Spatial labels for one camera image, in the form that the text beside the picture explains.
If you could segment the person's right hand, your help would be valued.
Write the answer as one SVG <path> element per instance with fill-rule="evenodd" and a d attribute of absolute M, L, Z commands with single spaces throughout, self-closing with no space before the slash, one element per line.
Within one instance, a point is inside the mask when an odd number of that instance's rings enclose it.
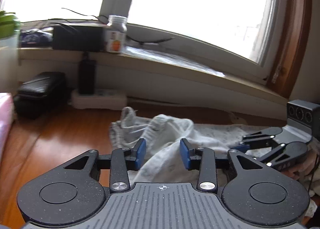
<path fill-rule="evenodd" d="M 295 180 L 302 175 L 313 175 L 313 181 L 319 182 L 319 165 L 317 163 L 319 163 L 319 141 L 314 139 L 310 143 L 310 150 L 307 153 L 306 160 L 281 173 Z"/>

